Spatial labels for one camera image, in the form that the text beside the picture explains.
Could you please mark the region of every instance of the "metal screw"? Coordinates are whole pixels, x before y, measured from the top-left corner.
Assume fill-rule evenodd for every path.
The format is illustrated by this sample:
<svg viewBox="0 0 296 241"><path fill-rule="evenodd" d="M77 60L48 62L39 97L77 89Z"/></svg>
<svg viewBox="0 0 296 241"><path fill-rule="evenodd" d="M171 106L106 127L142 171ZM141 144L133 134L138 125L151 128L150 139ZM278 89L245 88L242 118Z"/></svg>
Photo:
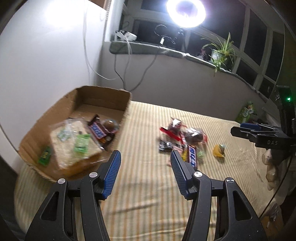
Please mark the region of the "metal screw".
<svg viewBox="0 0 296 241"><path fill-rule="evenodd" d="M231 177L228 177L228 178L226 178L226 181L228 182L228 183L234 183L234 179L233 178L231 178Z"/></svg>
<svg viewBox="0 0 296 241"><path fill-rule="evenodd" d="M90 177L97 177L98 174L97 174L96 172L91 172L91 173L89 174L89 176L90 176Z"/></svg>
<svg viewBox="0 0 296 241"><path fill-rule="evenodd" d="M194 176L196 177L202 177L202 173L201 172L195 172L193 173Z"/></svg>
<svg viewBox="0 0 296 241"><path fill-rule="evenodd" d="M58 181L57 181L57 183L58 184L63 184L63 183L65 183L65 179L64 178L60 178Z"/></svg>

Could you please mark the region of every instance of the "brown cardboard box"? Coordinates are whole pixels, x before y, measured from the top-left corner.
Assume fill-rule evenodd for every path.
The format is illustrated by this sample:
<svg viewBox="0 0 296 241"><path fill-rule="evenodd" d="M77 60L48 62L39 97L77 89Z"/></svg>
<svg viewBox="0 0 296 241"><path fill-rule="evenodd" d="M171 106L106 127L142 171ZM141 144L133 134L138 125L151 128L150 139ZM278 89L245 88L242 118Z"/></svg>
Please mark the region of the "brown cardboard box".
<svg viewBox="0 0 296 241"><path fill-rule="evenodd" d="M83 86L74 89L56 102L37 120L32 129L22 139L19 146L19 155L31 168L50 181L56 182L62 177L66 177L67 180L83 177L89 171L97 170L99 163L90 166L89 162L94 160L84 160L74 165L66 173L60 172L52 161L47 167L38 163L41 153L49 145L49 126L67 118L83 117L86 121L90 121L95 114L98 114L101 119L111 118L116 120L121 127L130 101L131 93L124 90L98 86ZM108 152L104 154L106 159L116 149L119 136L120 130L116 134L112 145L108 147Z"/></svg>

